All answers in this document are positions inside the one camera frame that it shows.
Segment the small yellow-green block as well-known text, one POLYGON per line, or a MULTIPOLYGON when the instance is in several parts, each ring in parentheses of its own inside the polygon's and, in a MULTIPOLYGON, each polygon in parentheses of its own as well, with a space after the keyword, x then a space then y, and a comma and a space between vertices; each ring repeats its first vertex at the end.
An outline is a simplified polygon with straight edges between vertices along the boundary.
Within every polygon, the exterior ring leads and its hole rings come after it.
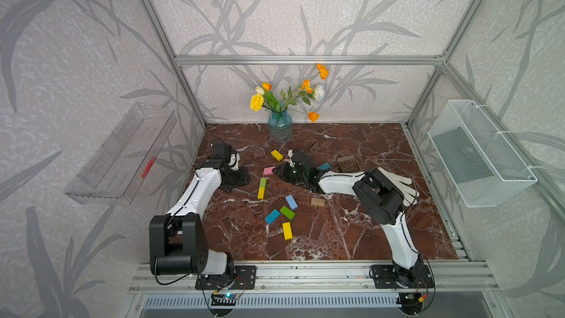
POLYGON ((257 198, 259 200, 263 200, 265 196, 265 188, 259 188, 258 193, 257 193, 257 198))

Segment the yellow block near vase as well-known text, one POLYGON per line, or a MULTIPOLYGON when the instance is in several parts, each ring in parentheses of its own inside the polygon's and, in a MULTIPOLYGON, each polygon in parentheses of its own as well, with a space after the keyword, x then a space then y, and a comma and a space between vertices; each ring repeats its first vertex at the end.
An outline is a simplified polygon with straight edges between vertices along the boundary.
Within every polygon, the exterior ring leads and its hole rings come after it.
POLYGON ((284 159, 284 156, 278 150, 273 150, 271 154, 277 161, 281 161, 284 159))

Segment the clear plastic wall shelf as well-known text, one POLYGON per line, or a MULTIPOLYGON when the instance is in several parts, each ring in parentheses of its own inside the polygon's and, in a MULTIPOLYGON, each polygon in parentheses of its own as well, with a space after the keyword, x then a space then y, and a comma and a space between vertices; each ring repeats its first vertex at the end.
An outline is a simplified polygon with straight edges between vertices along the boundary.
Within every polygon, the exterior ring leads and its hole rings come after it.
POLYGON ((129 205, 176 123, 172 108, 135 103, 63 194, 83 205, 129 205))

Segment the yellow block front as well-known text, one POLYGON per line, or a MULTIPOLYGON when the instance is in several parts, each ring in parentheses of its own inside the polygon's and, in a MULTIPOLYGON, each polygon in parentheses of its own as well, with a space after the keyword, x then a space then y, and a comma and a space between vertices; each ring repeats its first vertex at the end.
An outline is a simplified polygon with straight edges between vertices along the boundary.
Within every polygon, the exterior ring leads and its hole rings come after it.
POLYGON ((293 239, 293 233, 292 233, 292 229, 291 229, 291 223, 290 222, 284 222, 282 224, 282 229, 283 229, 284 239, 286 241, 292 240, 293 239))

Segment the pink block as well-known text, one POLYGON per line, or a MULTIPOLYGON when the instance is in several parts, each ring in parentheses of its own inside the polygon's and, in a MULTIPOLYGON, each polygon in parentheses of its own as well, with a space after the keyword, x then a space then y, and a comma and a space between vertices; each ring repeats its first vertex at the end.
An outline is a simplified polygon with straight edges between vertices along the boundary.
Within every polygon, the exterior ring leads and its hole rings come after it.
POLYGON ((273 175, 273 174, 274 174, 274 170, 275 170, 275 166, 265 168, 265 169, 263 170, 263 174, 264 174, 264 175, 273 175))

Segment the white glove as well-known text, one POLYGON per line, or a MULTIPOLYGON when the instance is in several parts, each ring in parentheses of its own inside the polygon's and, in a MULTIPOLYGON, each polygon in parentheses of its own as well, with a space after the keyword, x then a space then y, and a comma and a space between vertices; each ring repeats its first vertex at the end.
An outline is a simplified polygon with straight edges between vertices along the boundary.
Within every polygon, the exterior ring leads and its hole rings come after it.
POLYGON ((388 172, 382 167, 378 169, 403 193, 403 205, 405 207, 409 207, 417 201, 419 192, 413 187, 413 182, 410 178, 388 172))

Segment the teal block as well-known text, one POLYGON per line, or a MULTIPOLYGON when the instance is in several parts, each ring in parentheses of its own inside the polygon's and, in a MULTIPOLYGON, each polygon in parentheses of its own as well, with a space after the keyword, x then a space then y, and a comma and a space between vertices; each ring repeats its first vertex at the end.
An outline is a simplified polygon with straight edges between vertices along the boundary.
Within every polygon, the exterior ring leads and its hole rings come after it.
POLYGON ((265 221, 267 224, 272 224, 275 220, 280 217, 280 212, 277 209, 272 210, 266 217, 265 221))
POLYGON ((323 163, 322 165, 318 166, 317 169, 321 171, 330 171, 331 165, 329 165, 329 163, 323 163))

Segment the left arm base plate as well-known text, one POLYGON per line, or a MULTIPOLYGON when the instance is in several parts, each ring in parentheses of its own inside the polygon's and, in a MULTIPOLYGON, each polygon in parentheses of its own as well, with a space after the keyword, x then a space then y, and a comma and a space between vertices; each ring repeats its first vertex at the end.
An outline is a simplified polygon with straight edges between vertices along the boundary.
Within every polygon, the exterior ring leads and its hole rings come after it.
POLYGON ((228 267, 221 275, 203 275, 197 278, 195 289, 197 290, 252 290, 255 288, 257 279, 256 266, 234 266, 228 267))

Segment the light blue block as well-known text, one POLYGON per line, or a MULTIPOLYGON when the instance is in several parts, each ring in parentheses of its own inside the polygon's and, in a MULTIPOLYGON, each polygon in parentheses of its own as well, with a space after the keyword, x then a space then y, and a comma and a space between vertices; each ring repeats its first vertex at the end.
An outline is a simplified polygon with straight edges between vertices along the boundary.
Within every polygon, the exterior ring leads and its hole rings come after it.
POLYGON ((288 206, 290 207, 291 210, 298 208, 297 202, 292 195, 286 196, 285 200, 287 201, 288 206))

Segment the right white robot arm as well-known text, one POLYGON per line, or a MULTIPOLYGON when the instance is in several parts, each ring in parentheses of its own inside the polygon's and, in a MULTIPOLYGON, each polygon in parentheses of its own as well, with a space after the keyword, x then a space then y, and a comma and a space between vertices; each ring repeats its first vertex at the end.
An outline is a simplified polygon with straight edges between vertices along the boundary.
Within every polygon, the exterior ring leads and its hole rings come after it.
POLYGON ((421 261, 406 223, 406 209, 419 197, 410 179, 380 167, 367 172, 340 173, 307 167, 298 161, 275 167, 274 174, 313 193, 356 197, 384 230, 395 265, 409 270, 421 261))

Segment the tan wooden block lower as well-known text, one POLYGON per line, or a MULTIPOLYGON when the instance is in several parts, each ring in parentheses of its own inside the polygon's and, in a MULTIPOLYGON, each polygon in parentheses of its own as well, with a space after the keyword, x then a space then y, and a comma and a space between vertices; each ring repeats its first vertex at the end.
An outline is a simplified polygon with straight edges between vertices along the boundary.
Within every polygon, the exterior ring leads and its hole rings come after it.
POLYGON ((313 198, 311 199, 311 201, 310 201, 310 204, 311 204, 313 207, 316 207, 316 208, 323 208, 323 207, 325 207, 325 203, 326 203, 325 199, 314 198, 314 197, 313 197, 313 198))

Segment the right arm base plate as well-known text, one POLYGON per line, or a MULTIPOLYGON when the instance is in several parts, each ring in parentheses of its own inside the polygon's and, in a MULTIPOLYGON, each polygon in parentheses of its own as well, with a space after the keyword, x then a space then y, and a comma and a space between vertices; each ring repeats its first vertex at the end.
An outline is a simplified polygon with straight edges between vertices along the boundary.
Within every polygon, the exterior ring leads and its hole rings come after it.
POLYGON ((392 264, 370 267, 369 277, 376 289, 434 289, 435 281, 428 265, 418 268, 417 273, 396 268, 392 264))

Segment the left circuit board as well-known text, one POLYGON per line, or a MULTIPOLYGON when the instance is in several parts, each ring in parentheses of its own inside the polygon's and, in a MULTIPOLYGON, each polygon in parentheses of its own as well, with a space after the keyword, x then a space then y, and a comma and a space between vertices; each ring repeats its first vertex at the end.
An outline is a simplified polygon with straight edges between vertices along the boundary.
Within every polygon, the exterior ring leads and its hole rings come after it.
POLYGON ((225 293, 215 291, 211 296, 211 305, 212 306, 221 306, 221 307, 231 307, 236 306, 244 293, 234 292, 234 291, 227 291, 225 293))

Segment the green block lower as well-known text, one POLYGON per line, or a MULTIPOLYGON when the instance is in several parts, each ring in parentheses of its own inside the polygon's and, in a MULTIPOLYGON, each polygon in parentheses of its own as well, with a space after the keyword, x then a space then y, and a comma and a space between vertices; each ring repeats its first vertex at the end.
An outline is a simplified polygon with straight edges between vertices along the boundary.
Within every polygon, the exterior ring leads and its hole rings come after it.
POLYGON ((289 209, 287 206, 283 206, 280 209, 280 213, 289 220, 294 219, 294 217, 296 216, 296 214, 291 209, 289 209))

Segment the artificial flower bouquet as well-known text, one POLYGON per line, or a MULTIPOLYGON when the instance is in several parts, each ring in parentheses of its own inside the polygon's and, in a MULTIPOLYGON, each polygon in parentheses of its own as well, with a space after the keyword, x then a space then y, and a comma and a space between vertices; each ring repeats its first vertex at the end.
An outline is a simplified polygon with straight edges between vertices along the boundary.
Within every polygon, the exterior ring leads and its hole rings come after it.
POLYGON ((278 123, 284 116, 287 116, 288 108, 298 106, 299 102, 307 106, 312 106, 313 102, 321 103, 325 98, 323 82, 329 77, 330 72, 319 63, 316 64, 316 68, 317 73, 305 79, 295 88, 289 87, 287 90, 282 90, 279 99, 273 94, 272 85, 263 82, 255 88, 255 95, 250 100, 250 109, 255 112, 263 109, 270 111, 271 117, 278 123))

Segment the blue glass vase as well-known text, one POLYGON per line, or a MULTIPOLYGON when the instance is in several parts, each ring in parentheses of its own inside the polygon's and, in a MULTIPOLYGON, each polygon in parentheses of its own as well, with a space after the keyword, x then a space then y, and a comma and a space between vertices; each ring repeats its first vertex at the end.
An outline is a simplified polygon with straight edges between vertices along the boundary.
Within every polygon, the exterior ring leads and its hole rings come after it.
POLYGON ((287 111, 272 111, 269 119, 269 135, 272 141, 277 143, 285 143, 291 141, 293 137, 292 125, 293 121, 287 111))

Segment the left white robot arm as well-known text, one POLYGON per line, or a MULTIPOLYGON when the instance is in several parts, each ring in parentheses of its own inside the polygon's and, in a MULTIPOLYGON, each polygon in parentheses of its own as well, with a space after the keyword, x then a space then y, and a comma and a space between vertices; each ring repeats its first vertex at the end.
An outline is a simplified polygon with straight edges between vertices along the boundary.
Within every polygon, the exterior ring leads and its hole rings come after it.
POLYGON ((230 256, 210 249, 202 218, 219 188, 230 191, 250 182, 245 167, 237 170, 197 169, 180 200, 149 224, 150 269, 153 275, 226 275, 230 256))

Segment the brown slotted wooden tray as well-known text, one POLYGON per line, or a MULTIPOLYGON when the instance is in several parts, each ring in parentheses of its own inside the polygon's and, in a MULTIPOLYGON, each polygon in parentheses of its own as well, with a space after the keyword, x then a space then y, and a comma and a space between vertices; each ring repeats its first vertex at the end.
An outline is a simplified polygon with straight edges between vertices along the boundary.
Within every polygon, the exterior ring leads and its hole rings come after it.
POLYGON ((354 155, 337 158, 337 162, 341 172, 357 173, 361 171, 361 167, 354 155))

